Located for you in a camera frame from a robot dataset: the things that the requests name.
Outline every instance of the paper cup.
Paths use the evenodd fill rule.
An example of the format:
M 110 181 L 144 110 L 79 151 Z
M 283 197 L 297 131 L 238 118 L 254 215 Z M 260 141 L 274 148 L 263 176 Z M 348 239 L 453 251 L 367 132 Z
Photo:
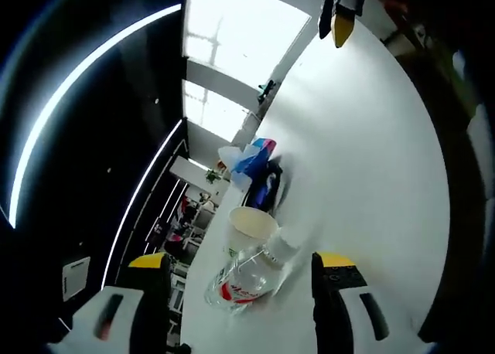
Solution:
M 237 207 L 229 214 L 226 252 L 234 257 L 240 250 L 263 244 L 277 229 L 277 221 L 267 213 Z

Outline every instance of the bottle cap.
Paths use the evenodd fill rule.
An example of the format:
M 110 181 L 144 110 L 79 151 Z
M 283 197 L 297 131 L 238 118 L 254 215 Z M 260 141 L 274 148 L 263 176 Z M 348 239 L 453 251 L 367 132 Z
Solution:
M 265 249 L 278 263 L 283 264 L 299 250 L 299 242 L 290 232 L 280 228 L 265 244 Z

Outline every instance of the white panel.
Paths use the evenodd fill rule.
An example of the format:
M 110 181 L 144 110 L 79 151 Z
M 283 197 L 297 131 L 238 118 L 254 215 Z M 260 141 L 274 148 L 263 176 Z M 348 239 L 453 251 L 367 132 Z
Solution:
M 67 301 L 86 288 L 90 257 L 74 261 L 62 268 L 62 296 Z
M 186 55 L 252 87 L 268 81 L 309 19 L 279 0 L 189 0 L 188 6 Z M 191 36 L 211 41 L 214 59 L 191 46 Z
M 249 111 L 258 111 L 257 97 L 259 92 L 255 88 L 227 74 L 218 72 L 214 68 L 199 64 L 193 60 L 188 60 L 186 79 L 191 81 L 191 83 L 212 90 L 222 97 L 232 100 L 234 103 L 242 105 Z
M 218 160 L 218 148 L 230 143 L 220 136 L 212 134 L 201 126 L 187 121 L 187 136 L 189 139 L 189 156 L 196 162 L 207 167 L 215 167 Z
M 143 291 L 130 288 L 107 286 L 99 291 L 73 315 L 73 328 L 61 342 L 49 344 L 50 352 L 90 352 L 92 354 L 118 354 L 130 351 L 132 323 L 138 310 Z M 111 329 L 105 339 L 99 339 L 96 329 L 101 325 L 108 302 L 114 296 L 121 296 Z
M 318 16 L 319 16 L 319 10 L 321 7 L 322 0 L 279 0 L 280 2 L 284 2 L 290 6 L 293 6 L 294 8 L 297 8 L 301 10 L 302 12 L 306 13 L 309 15 L 311 18 L 306 25 L 306 27 L 302 30 L 302 32 L 299 34 L 299 37 L 297 40 L 292 44 L 288 52 L 285 54 L 284 58 L 282 61 L 276 66 L 276 68 L 273 70 L 273 73 L 271 75 L 271 78 L 273 80 L 283 80 L 285 75 L 287 74 L 288 70 L 292 66 L 292 64 L 295 62 L 295 60 L 301 55 L 302 51 L 306 48 L 306 46 L 309 44 L 311 39 L 314 37 L 316 34 L 317 28 L 318 28 Z M 387 38 L 394 30 L 396 30 L 396 26 L 394 22 L 391 20 L 391 18 L 388 16 L 388 14 L 385 12 L 383 5 L 378 1 L 378 0 L 366 0 L 364 3 L 363 7 L 363 16 L 359 18 L 359 20 L 378 38 L 380 39 L 385 39 Z M 210 22 L 211 26 L 215 26 L 218 23 L 218 19 L 214 18 Z M 268 43 L 269 40 L 266 38 L 262 38 L 262 40 L 258 41 L 260 45 L 264 45 Z M 258 78 L 251 78 L 246 76 L 248 82 L 252 84 L 253 87 L 256 87 L 261 81 Z
M 242 127 L 247 110 L 211 90 L 190 81 L 184 84 L 184 109 L 187 118 L 221 138 L 232 141 Z

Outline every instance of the black wall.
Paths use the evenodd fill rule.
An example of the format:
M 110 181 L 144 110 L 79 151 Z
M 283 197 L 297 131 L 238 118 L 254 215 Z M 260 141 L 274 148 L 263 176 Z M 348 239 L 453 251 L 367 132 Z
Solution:
M 2 83 L 8 87 L 0 93 L 0 205 L 6 213 L 27 134 L 48 97 L 67 74 L 84 54 L 140 19 L 143 13 L 149 15 L 185 2 L 138 0 L 143 10 L 135 14 L 135 19 L 131 20 L 133 12 L 129 7 L 130 22 L 116 22 L 111 17 L 112 8 L 125 6 L 127 1 L 133 0 L 25 2 L 29 6 L 25 12 L 33 16 L 19 18 L 16 25 L 23 29 L 10 31 L 2 47 Z M 7 55 L 16 56 L 10 50 L 14 38 L 22 31 L 28 32 L 28 22 L 35 23 L 29 41 L 17 52 L 15 66 L 8 68 Z M 50 263 L 55 260 L 61 265 L 74 257 L 92 257 L 87 289 L 63 308 L 67 311 L 73 311 L 98 291 L 111 243 L 129 200 L 162 140 L 183 116 L 182 27 L 183 14 L 177 12 L 142 29 L 147 36 L 149 72 L 158 92 L 150 97 L 160 99 L 160 122 L 165 126 L 160 139 L 150 133 L 149 123 L 143 118 L 142 95 L 137 95 L 129 83 L 129 68 L 123 62 L 121 49 L 115 47 L 69 89 L 36 143 L 22 185 L 16 231 L 35 239 L 31 244 L 46 251 Z M 163 151 L 136 198 L 109 276 L 115 273 L 114 263 L 121 259 L 131 230 L 128 224 L 134 223 L 162 171 L 160 166 L 183 138 L 185 124 Z M 162 179 L 157 193 L 167 198 L 166 191 L 175 179 L 171 175 Z M 46 271 L 47 283 L 61 280 L 59 274 L 49 280 L 51 272 Z

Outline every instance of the bottle label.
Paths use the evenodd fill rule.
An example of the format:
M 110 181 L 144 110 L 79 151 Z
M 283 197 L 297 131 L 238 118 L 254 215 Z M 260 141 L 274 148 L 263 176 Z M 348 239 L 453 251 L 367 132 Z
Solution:
M 229 280 L 229 274 L 224 276 L 224 269 L 218 274 L 218 285 L 220 296 L 236 304 L 248 304 L 259 298 L 261 294 L 252 294 L 245 291 L 241 286 L 236 285 L 234 281 Z

